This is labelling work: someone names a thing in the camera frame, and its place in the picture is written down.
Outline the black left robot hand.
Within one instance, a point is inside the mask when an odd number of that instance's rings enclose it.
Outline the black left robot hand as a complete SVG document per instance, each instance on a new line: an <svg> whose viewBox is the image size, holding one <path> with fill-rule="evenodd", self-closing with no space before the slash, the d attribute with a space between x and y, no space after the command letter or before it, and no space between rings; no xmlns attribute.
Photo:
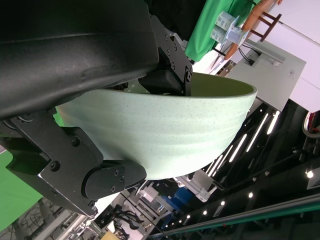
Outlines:
<svg viewBox="0 0 320 240"><path fill-rule="evenodd" d="M142 0L3 0L0 3L0 144L7 169L58 206L94 215L98 199L147 176L103 159L56 106L142 79L152 94L188 96L192 65Z"/></svg>

